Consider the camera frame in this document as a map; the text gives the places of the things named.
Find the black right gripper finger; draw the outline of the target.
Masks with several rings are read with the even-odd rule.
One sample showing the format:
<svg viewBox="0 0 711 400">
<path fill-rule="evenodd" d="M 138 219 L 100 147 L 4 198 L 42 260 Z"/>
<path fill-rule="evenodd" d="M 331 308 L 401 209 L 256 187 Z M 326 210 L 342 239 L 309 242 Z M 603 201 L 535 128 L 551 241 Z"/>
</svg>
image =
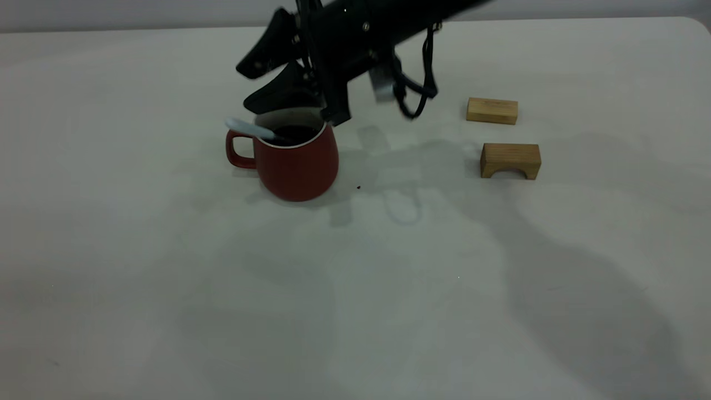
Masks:
<svg viewBox="0 0 711 400">
<path fill-rule="evenodd" d="M 290 61 L 266 86 L 242 102 L 247 111 L 266 114 L 294 107 L 322 108 L 322 91 L 312 74 L 297 61 Z"/>
<path fill-rule="evenodd" d="M 277 8 L 256 45 L 237 63 L 236 71 L 248 79 L 257 79 L 304 58 L 300 27 L 299 13 Z"/>
</svg>

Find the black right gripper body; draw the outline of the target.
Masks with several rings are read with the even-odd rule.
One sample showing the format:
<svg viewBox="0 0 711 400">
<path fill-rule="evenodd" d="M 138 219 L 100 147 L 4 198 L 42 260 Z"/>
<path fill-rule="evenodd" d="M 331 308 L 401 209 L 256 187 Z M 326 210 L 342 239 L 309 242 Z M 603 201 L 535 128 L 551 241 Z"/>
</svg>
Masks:
<svg viewBox="0 0 711 400">
<path fill-rule="evenodd" d="M 416 21 L 405 15 L 401 1 L 297 1 L 301 41 L 322 91 L 321 116 L 332 125 L 350 117 L 348 83 L 375 71 L 389 88 L 406 119 L 421 116 L 429 99 L 438 94 L 433 73 L 434 34 L 439 21 Z M 424 31 L 422 47 L 424 83 L 402 71 L 394 48 Z"/>
</svg>

